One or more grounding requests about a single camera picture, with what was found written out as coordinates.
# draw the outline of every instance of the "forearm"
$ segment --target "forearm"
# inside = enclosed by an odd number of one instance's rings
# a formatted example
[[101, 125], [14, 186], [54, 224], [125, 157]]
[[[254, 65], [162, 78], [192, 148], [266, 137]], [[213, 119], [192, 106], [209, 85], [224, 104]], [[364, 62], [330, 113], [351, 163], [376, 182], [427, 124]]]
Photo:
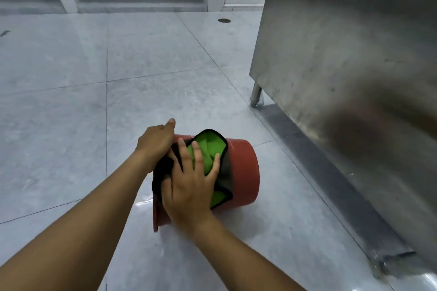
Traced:
[[132, 154], [111, 176], [0, 267], [0, 290], [96, 290], [150, 172]]
[[305, 291], [215, 218], [199, 225], [192, 238], [230, 291]]

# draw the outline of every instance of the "microfiber cloth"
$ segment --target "microfiber cloth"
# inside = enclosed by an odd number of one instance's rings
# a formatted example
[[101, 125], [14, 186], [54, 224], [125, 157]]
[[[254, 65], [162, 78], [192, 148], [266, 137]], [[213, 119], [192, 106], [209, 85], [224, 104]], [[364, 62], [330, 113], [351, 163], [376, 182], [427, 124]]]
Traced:
[[[205, 175], [208, 175], [211, 171], [216, 154], [220, 154], [220, 171], [216, 183], [214, 184], [214, 193], [210, 204], [211, 209], [213, 209], [232, 199], [232, 173], [228, 141], [221, 134], [212, 129], [203, 130], [194, 138], [185, 140], [185, 145], [187, 145], [193, 166], [194, 154], [191, 143], [194, 140], [199, 143], [200, 150], [202, 151]], [[178, 143], [173, 144], [171, 148], [183, 169]], [[156, 195], [160, 204], [162, 204], [161, 183], [167, 175], [171, 175], [173, 163], [173, 159], [165, 156], [156, 164], [155, 170], [153, 171], [152, 192]]]

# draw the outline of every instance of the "red bucket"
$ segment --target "red bucket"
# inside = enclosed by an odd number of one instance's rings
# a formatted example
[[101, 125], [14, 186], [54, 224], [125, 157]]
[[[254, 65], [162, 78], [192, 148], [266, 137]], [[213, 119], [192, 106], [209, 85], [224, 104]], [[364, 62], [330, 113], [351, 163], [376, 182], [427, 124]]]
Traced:
[[[191, 139], [194, 136], [174, 135], [173, 142], [178, 138]], [[233, 179], [232, 200], [225, 202], [213, 209], [213, 211], [225, 211], [231, 208], [245, 206], [253, 203], [259, 192], [259, 167], [258, 159], [254, 148], [247, 140], [229, 139], [228, 153], [231, 162], [231, 173]], [[153, 196], [153, 230], [158, 231], [159, 226], [171, 223], [164, 207], [158, 205], [157, 199]]]

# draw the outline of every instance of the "finger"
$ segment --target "finger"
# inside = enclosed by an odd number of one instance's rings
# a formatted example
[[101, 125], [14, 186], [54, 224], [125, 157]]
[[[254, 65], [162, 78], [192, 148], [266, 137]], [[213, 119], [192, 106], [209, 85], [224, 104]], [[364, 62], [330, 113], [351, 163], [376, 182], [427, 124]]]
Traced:
[[176, 120], [174, 118], [171, 118], [170, 120], [167, 121], [165, 128], [174, 134], [175, 126], [176, 126]]
[[170, 176], [167, 176], [161, 183], [161, 195], [164, 208], [167, 209], [167, 205], [171, 203], [173, 198], [173, 189]]
[[220, 154], [216, 154], [214, 157], [214, 163], [212, 165], [212, 169], [209, 174], [206, 176], [206, 181], [210, 183], [212, 186], [216, 183], [217, 176], [220, 171]]
[[188, 153], [187, 146], [182, 138], [178, 139], [178, 146], [180, 159], [182, 160], [183, 173], [193, 171], [193, 162], [191, 161], [191, 156]]
[[203, 164], [203, 154], [200, 150], [199, 143], [196, 141], [193, 141], [191, 143], [191, 146], [193, 147], [193, 155], [194, 155], [194, 172], [200, 176], [205, 175], [205, 167]]
[[174, 179], [180, 179], [182, 176], [182, 169], [180, 168], [178, 158], [174, 155], [172, 149], [168, 150], [167, 155], [173, 159], [173, 169], [171, 171], [171, 175]]

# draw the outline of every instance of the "left hand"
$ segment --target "left hand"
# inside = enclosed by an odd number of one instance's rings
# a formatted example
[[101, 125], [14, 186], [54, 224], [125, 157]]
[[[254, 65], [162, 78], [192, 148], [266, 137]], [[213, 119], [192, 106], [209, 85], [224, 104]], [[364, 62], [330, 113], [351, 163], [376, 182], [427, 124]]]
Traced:
[[166, 125], [149, 127], [138, 139], [135, 153], [144, 154], [150, 159], [152, 170], [155, 169], [158, 161], [167, 154], [174, 138], [174, 127], [176, 120], [171, 118]]

